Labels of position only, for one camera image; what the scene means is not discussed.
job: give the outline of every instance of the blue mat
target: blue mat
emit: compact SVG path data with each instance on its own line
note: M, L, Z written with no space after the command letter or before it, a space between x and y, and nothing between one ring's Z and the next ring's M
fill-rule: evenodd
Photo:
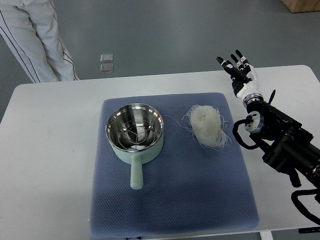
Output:
M131 166L113 152L106 123L120 107L148 104L164 123L160 154L142 165L144 186L130 188ZM181 118L193 105L211 105L227 121L230 137L222 151L202 147ZM90 234L93 238L138 237L203 230L254 228L259 217L233 120L221 93L126 97L106 100L101 108L92 187Z

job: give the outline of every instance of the table leg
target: table leg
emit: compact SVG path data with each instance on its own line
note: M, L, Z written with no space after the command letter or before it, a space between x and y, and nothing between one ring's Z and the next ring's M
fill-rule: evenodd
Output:
M260 238L261 240L274 240L271 231L261 231Z

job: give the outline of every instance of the robotic arm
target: robotic arm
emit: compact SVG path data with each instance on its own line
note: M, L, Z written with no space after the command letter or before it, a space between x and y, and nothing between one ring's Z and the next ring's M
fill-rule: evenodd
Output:
M237 142L246 149L261 148L264 152L263 161L280 173L289 175L295 188L301 186L297 170L302 173L315 187L312 190L298 190L292 193L291 199L297 209L308 219L320 225L320 219L311 214L298 200L298 196L315 195L320 204L320 149L311 144L313 135L302 128L302 124L271 105L275 96L274 90L268 102L259 91L259 79L255 68L239 52L238 58L231 54L235 67L230 61L217 57L217 61L229 74L233 92L242 100L247 110L246 119L234 123L232 133ZM244 124L249 137L255 145L247 145L238 133Z

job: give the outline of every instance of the white pants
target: white pants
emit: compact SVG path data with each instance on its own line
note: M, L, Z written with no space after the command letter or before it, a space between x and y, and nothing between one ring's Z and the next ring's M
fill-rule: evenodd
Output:
M0 4L0 33L33 83L79 80L60 38L52 0Z

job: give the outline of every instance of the gray floor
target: gray floor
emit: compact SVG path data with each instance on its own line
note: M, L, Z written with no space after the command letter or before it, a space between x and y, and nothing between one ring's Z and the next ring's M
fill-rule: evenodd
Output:
M221 70L216 57L230 58L235 49L255 67L307 65L320 79L320 12L292 14L281 0L54 2L60 35L83 80ZM104 53L114 54L113 73L100 73ZM0 62L1 120L14 88L31 81L2 38ZM275 231L273 236L320 239L319 233L299 235L298 230ZM210 239L260 237L252 233Z

